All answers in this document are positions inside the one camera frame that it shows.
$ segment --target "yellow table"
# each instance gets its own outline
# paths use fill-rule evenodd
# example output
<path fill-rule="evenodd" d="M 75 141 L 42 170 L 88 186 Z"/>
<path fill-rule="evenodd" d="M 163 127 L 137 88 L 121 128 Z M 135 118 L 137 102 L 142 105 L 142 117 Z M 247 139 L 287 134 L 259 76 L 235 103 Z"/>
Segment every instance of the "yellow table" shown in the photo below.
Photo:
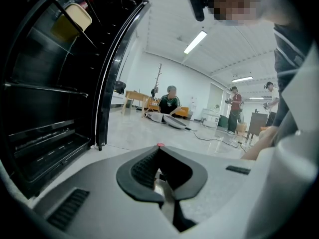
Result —
<path fill-rule="evenodd" d="M 133 101 L 134 100 L 139 100 L 139 101 L 143 102 L 143 106 L 142 106 L 142 118 L 143 118 L 145 101 L 146 101 L 147 98 L 149 98 L 148 95 L 145 95 L 145 94 L 142 94 L 142 93 L 138 93 L 138 92 L 134 92 L 134 91 L 126 90 L 125 97 L 126 97 L 126 99 L 124 101 L 124 105 L 123 105 L 121 113 L 124 114 L 125 107 L 126 107 L 126 104 L 128 102 L 128 99 L 132 99 Z"/>

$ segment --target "man standing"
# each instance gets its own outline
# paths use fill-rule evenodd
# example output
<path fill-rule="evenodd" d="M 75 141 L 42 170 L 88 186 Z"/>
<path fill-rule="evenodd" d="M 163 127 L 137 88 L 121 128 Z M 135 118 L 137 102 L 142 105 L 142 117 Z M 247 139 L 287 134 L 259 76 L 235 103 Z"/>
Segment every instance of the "man standing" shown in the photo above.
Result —
<path fill-rule="evenodd" d="M 271 102 L 267 104 L 266 106 L 270 108 L 270 113 L 268 116 L 268 121 L 266 126 L 271 126 L 274 122 L 274 119 L 276 117 L 277 110 L 278 110 L 279 92 L 278 92 L 278 89 L 274 87 L 274 84 L 272 82 L 267 82 L 265 87 L 271 92 L 271 96 L 272 96 Z"/>
<path fill-rule="evenodd" d="M 234 96 L 230 101 L 226 101 L 227 104 L 231 105 L 228 118 L 228 130 L 226 130 L 226 132 L 228 132 L 229 134 L 235 134 L 237 120 L 240 112 L 241 95 L 238 93 L 237 87 L 232 87 L 230 91 L 234 93 Z"/>

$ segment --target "dark cabinet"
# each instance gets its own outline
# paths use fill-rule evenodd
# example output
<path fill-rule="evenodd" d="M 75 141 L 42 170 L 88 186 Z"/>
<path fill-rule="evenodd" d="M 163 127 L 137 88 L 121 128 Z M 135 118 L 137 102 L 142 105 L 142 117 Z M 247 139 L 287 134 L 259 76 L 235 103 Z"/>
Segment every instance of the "dark cabinet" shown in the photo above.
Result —
<path fill-rule="evenodd" d="M 14 2 L 20 10 L 7 22 L 1 57 L 0 158 L 29 198 L 91 145 L 106 143 L 118 61 L 150 5 L 143 0 Z M 75 21 L 70 5 L 91 19 L 89 26 L 83 29 Z M 67 27 L 75 33 L 70 38 Z"/>

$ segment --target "man sitting on floor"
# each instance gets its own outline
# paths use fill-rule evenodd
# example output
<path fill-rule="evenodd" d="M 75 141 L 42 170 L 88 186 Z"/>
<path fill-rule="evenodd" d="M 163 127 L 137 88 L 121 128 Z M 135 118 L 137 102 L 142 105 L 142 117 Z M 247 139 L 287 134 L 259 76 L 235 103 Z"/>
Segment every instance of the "man sitting on floor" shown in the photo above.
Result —
<path fill-rule="evenodd" d="M 159 101 L 159 112 L 174 117 L 174 114 L 181 110 L 179 99 L 176 96 L 176 87 L 169 86 L 167 92 L 168 94 L 162 96 Z"/>

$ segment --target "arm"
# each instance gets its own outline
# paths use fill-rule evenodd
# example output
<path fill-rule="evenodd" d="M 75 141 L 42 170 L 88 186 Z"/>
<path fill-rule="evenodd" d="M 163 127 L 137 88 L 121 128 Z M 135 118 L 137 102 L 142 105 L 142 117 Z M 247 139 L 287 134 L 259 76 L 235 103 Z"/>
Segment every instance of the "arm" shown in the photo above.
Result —
<path fill-rule="evenodd" d="M 236 100 L 232 100 L 230 104 L 241 104 L 241 95 L 238 94 Z"/>
<path fill-rule="evenodd" d="M 181 105 L 180 105 L 180 101 L 179 101 L 179 98 L 176 97 L 176 108 L 169 114 L 170 116 L 172 116 L 173 114 L 179 112 L 181 110 Z"/>
<path fill-rule="evenodd" d="M 269 129 L 267 129 L 265 131 L 265 136 L 261 140 L 259 140 L 250 150 L 248 150 L 241 159 L 256 160 L 259 152 L 270 146 L 277 131 L 278 127 L 276 126 L 271 126 Z"/>
<path fill-rule="evenodd" d="M 173 114 L 179 112 L 180 110 L 181 110 L 181 106 L 175 108 L 174 111 L 172 111 L 169 115 L 172 116 Z"/>
<path fill-rule="evenodd" d="M 276 98 L 275 100 L 273 100 L 272 102 L 270 102 L 268 104 L 268 106 L 274 106 L 275 104 L 277 104 L 279 102 L 279 98 Z"/>

